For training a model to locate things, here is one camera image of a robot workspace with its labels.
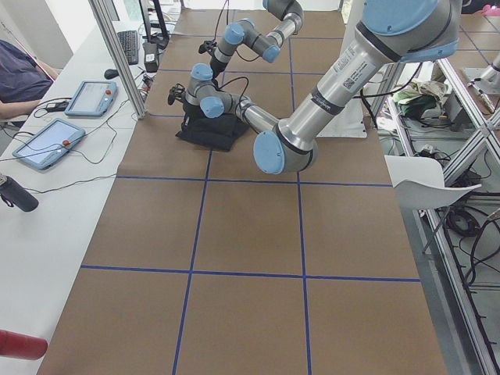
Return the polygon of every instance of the red tube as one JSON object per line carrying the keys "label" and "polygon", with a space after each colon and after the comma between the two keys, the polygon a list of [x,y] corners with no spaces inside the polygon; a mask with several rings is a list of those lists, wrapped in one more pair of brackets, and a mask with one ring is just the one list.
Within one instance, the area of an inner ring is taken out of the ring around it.
{"label": "red tube", "polygon": [[47,351],[43,338],[0,330],[0,355],[18,359],[39,359]]}

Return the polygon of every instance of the computer mouse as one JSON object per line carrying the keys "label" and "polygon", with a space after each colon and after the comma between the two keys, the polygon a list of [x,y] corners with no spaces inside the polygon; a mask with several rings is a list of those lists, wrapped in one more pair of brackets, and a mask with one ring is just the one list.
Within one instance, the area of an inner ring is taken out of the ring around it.
{"label": "computer mouse", "polygon": [[106,80],[111,80],[114,77],[118,77],[118,70],[116,70],[116,69],[107,69],[104,72],[104,78]]}

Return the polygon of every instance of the blue tablet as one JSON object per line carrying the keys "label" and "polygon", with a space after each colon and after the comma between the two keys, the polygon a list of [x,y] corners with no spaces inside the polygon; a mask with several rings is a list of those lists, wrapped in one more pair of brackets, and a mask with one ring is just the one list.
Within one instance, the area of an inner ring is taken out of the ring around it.
{"label": "blue tablet", "polygon": [[81,127],[55,119],[18,147],[12,156],[37,170],[46,170],[84,136],[85,130]]}
{"label": "blue tablet", "polygon": [[83,81],[64,113],[67,116],[100,117],[108,110],[116,95],[116,83]]}

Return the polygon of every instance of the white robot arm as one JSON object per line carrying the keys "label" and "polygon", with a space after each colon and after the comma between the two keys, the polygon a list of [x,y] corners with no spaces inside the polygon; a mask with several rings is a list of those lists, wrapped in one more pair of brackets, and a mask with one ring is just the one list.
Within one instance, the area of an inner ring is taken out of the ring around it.
{"label": "white robot arm", "polygon": [[279,120],[250,98],[220,91],[213,82],[239,45],[272,62],[286,38],[302,27],[304,15],[295,0],[263,4],[281,24],[266,37],[250,20],[230,24],[210,66],[197,64],[191,71],[183,100],[187,116],[197,111],[209,118],[234,113],[257,130],[254,158],[265,173],[311,166],[317,157],[318,133],[384,64],[441,59],[453,54],[458,44],[462,0],[365,0],[355,40],[291,116]]}

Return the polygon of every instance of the white table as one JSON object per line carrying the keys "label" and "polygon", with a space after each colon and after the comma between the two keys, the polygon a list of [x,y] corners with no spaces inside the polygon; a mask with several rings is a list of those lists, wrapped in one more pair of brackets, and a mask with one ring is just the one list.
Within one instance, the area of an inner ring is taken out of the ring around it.
{"label": "white table", "polygon": [[[137,28],[137,24],[116,25],[116,30]],[[96,28],[43,100],[71,97],[82,80],[104,80],[104,71],[113,67]],[[141,72],[138,66],[130,68],[134,77]],[[127,100],[120,79],[114,81],[118,85],[118,94],[102,118],[69,121],[83,127],[87,133],[100,127],[120,103]],[[34,133],[56,117],[66,118],[62,112],[40,119],[30,116],[22,130]],[[0,162],[0,172],[13,177],[25,188],[39,191],[112,175],[127,149],[135,123],[134,110],[128,102],[110,120],[118,134],[111,151],[98,165],[90,164],[81,155],[71,152],[47,171],[32,170],[18,160],[11,160]],[[97,161],[104,155],[113,134],[105,125],[84,138],[75,149]],[[19,145],[18,141],[11,142],[0,159],[11,158],[12,151]],[[50,341],[113,181],[113,178],[106,178],[35,195],[40,204],[33,212],[0,204],[0,238],[3,243],[0,246],[0,329]],[[27,361],[0,357],[0,373],[35,374],[40,363],[41,359]]]}

